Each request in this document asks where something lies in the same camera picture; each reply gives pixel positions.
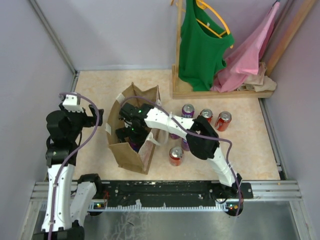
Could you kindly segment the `purple fanta can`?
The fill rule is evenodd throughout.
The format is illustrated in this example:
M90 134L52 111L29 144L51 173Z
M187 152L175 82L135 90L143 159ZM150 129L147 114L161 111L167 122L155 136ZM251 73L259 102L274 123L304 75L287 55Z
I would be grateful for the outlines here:
M137 152L137 153L139 152L140 147L139 147L139 145L137 143L134 143L134 142L130 141L129 145L135 152Z
M186 103L181 109L181 116L183 118L193 118L195 113L195 108L192 104Z
M181 140L181 147L184 151L190 151L189 144L185 139Z
M170 134L169 134L169 136L170 136L172 139L174 139L174 140L176 140L176 139L179 139L179 138L180 138L178 135L173 134L173 133L170 133Z

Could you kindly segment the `tan canvas tote bag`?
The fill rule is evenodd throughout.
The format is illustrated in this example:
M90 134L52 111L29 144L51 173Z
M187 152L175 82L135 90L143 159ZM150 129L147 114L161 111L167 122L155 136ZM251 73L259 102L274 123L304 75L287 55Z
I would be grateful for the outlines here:
M162 143L157 141L160 131L155 128L148 128L146 130L147 136L144 137L139 151L135 151L127 141L121 143L116 135L117 129L125 127L124 121L119 119L121 103L125 98L136 96L143 97L144 99L132 98L129 99L127 103L135 107L142 106L146 100L150 100L158 105L162 104L160 90L157 85L147 90L141 90L132 83L116 97L105 124L105 131L108 147L111 150L118 166L132 172L146 175L149 172L156 145L162 145Z

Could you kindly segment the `red coca-cola can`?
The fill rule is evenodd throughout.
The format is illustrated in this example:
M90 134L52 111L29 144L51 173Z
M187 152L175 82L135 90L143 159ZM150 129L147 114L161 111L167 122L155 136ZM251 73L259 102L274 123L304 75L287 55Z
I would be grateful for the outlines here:
M172 166L180 166L183 161L184 151L181 147L172 147L169 151L169 162Z

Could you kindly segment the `red coke can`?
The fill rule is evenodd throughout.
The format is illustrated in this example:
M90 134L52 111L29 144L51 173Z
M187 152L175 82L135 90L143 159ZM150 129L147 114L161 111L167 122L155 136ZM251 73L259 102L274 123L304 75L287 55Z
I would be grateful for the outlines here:
M205 108L203 109L201 112L200 112L200 115L202 117L204 117L209 123L212 122L212 118L213 118L213 112L208 109L208 108Z

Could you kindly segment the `red cola can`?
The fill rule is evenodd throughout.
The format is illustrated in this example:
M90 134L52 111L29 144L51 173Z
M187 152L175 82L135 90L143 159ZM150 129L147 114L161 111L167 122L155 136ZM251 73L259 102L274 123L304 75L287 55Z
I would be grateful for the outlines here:
M228 111L222 111L216 120L215 129L224 132L232 121L232 115Z

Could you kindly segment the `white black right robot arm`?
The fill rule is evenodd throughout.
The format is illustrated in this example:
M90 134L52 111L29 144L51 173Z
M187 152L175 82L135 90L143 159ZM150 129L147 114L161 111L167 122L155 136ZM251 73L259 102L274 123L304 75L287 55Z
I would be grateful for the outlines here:
M196 158L209 161L218 176L222 193L235 198L241 192L242 178L233 170L229 155L223 154L217 132L203 117L176 116L159 105L142 104L134 106L128 102L121 105L119 118L124 127L115 131L121 143L130 142L141 147L147 140L147 129L163 130L187 141L190 152Z

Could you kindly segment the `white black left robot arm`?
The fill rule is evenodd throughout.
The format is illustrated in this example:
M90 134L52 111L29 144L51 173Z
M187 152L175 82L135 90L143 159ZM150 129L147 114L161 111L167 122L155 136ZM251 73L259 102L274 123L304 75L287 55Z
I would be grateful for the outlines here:
M88 116L78 103L61 103L60 109L46 117L49 137L45 154L48 174L48 196L45 217L34 240L83 240L84 222L93 198L103 195L104 186L97 173L82 175L72 196L72 178L83 128L97 129L103 123L103 109L89 105Z

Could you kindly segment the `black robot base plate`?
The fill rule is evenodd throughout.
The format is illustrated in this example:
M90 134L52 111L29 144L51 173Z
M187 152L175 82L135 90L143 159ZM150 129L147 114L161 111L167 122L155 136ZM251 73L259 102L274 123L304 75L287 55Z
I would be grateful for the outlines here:
M252 199L250 183L223 186L216 180L103 181L93 197L94 210L117 207L214 207L216 201Z

